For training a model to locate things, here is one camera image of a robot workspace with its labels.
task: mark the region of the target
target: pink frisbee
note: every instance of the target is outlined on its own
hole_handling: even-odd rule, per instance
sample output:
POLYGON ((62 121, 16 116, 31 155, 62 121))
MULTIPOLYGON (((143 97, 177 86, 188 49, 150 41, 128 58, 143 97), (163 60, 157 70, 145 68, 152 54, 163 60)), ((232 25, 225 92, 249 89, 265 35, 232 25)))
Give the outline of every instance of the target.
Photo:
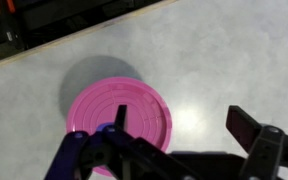
MULTIPOLYGON (((98 81, 82 91, 69 110, 66 131, 95 133, 103 123, 114 122, 119 105, 127 105, 125 130, 143 137, 165 151, 170 142, 171 114, 162 97, 145 83, 132 78, 113 77, 98 81)), ((95 172, 111 176, 105 167, 95 172)))

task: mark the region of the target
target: pink plastic disc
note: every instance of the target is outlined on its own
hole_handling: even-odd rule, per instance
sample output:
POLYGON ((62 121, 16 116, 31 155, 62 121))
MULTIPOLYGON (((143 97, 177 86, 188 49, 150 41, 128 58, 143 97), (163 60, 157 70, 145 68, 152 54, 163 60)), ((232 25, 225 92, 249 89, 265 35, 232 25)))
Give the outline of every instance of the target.
MULTIPOLYGON (((83 130, 92 135, 99 125, 114 122, 121 104, 127 105, 125 130, 134 138, 143 137, 165 151, 171 137, 171 114, 162 97, 136 79, 107 78, 87 87, 69 111, 66 130, 83 130)), ((105 167, 94 171, 111 176, 105 167)))

